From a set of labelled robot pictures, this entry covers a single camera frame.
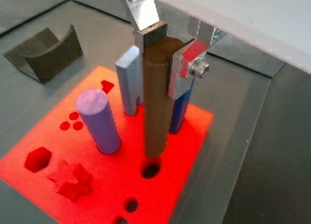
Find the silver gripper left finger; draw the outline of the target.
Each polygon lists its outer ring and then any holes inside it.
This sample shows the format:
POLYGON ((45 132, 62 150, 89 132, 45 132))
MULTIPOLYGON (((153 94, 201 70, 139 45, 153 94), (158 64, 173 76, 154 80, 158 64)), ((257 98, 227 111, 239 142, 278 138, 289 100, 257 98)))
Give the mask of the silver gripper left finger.
POLYGON ((167 36, 169 25, 161 20, 155 0, 122 0, 134 28, 135 45, 145 50, 167 36))

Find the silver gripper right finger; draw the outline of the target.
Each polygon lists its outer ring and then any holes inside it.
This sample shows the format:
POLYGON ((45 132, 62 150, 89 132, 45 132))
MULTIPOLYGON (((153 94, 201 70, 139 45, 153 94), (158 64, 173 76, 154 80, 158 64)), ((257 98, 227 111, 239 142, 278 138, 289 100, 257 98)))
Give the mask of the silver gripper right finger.
POLYGON ((174 100, 190 90, 195 77, 203 78, 210 72, 205 57, 209 49, 226 35, 225 31, 194 17, 190 17, 189 33, 194 38, 171 58, 169 96, 174 100))

